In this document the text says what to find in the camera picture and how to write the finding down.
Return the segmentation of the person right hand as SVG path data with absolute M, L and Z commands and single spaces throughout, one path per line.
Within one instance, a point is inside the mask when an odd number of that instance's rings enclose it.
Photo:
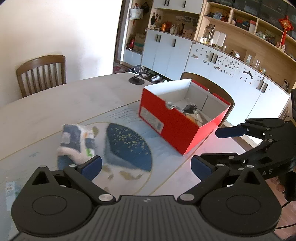
M 283 193 L 285 191 L 285 186 L 281 184 L 279 177 L 273 177 L 271 179 L 272 183 L 275 185 L 276 190 Z

